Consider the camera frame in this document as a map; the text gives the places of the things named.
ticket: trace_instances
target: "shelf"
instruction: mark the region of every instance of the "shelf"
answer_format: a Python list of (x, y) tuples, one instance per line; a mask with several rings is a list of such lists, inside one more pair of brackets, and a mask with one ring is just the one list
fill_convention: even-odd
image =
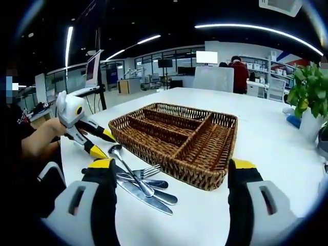
[(247, 68), (247, 69), (250, 71), (258, 72), (258, 73), (266, 73), (266, 74), (269, 73), (268, 71), (264, 71), (264, 70), (257, 70), (257, 69), (250, 69), (250, 68)]
[(281, 78), (285, 78), (285, 79), (289, 79), (289, 80), (294, 80), (294, 78), (290, 78), (288, 76), (279, 75), (279, 74), (276, 74), (276, 73), (271, 73), (271, 75), (277, 76), (277, 77), (281, 77)]
[(266, 58), (251, 57), (251, 56), (247, 56), (247, 55), (240, 55), (240, 57), (244, 57), (244, 58), (248, 58), (248, 59), (255, 59), (255, 60), (265, 60), (266, 62), (269, 61), (269, 59), (266, 59)]
[(296, 68), (294, 68), (294, 67), (291, 66), (291, 65), (288, 65), (288, 64), (285, 64), (285, 63), (281, 63), (281, 62), (278, 62), (278, 61), (273, 61), (273, 60), (272, 60), (271, 63), (275, 63), (275, 64), (283, 65), (283, 66), (285, 66), (285, 67), (289, 67), (289, 68), (296, 69)]

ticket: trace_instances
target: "wicker basket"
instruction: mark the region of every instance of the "wicker basket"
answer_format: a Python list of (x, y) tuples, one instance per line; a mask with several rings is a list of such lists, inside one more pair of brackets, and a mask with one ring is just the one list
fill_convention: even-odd
[(203, 190), (228, 171), (238, 119), (234, 115), (155, 103), (109, 122), (116, 140), (145, 162)]

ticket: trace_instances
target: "knife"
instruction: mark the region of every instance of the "knife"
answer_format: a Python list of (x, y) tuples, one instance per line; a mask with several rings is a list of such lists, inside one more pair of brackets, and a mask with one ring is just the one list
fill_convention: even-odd
[[(124, 173), (125, 171), (120, 168), (118, 165), (115, 166), (116, 173)], [(146, 197), (145, 194), (142, 192), (142, 190), (138, 187), (132, 184), (131, 182), (125, 182), (120, 179), (117, 179), (117, 183), (119, 186), (121, 186), (125, 191), (127, 191), (129, 194), (137, 198), (139, 201), (142, 201), (143, 203), (147, 204), (148, 206), (159, 210), (165, 214), (173, 215), (172, 210), (157, 200), (155, 197)]]
[[(135, 183), (135, 180), (128, 173), (116, 173), (116, 176), (124, 181), (129, 181)], [(164, 180), (153, 180), (153, 179), (144, 179), (143, 180), (149, 186), (156, 189), (167, 189), (169, 183)]]

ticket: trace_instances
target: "ceiling light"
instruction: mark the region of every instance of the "ceiling light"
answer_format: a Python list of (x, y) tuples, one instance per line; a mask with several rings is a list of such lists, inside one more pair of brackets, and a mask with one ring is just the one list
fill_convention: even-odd
[(275, 30), (275, 29), (271, 29), (271, 28), (267, 28), (267, 27), (260, 27), (260, 26), (253, 26), (253, 25), (246, 25), (246, 24), (209, 24), (209, 25), (198, 25), (198, 26), (195, 26), (195, 28), (208, 28), (208, 27), (244, 27), (244, 28), (253, 28), (253, 29), (259, 29), (259, 30), (274, 32), (274, 33), (283, 35), (285, 37), (289, 37), (289, 38), (291, 38), (293, 40), (296, 40), (297, 42), (308, 46), (310, 49), (314, 50), (319, 55), (323, 56), (323, 53), (320, 50), (318, 50), (314, 46), (310, 45), (309, 43), (301, 40), (300, 38), (297, 38), (295, 36), (292, 36), (292, 35), (290, 35), (288, 33), (281, 32), (281, 31), (278, 31), (278, 30)]
[(72, 34), (73, 34), (73, 27), (69, 27), (67, 33), (67, 40), (66, 40), (65, 67), (68, 67), (68, 56), (70, 53)]
[(125, 50), (120, 50), (118, 52), (116, 52), (115, 54), (111, 55), (110, 57), (108, 57), (106, 60), (109, 60), (111, 58), (113, 58), (114, 56), (118, 55), (118, 54), (121, 54), (122, 52), (124, 52)]
[(146, 38), (146, 39), (144, 39), (144, 40), (138, 42), (138, 44), (141, 45), (141, 44), (143, 44), (143, 43), (145, 43), (145, 42), (148, 42), (148, 41), (150, 41), (150, 40), (153, 40), (153, 39), (156, 39), (156, 38), (159, 38), (159, 37), (160, 37), (160, 35), (156, 35), (156, 36), (153, 36), (153, 37), (150, 37), (150, 38)]

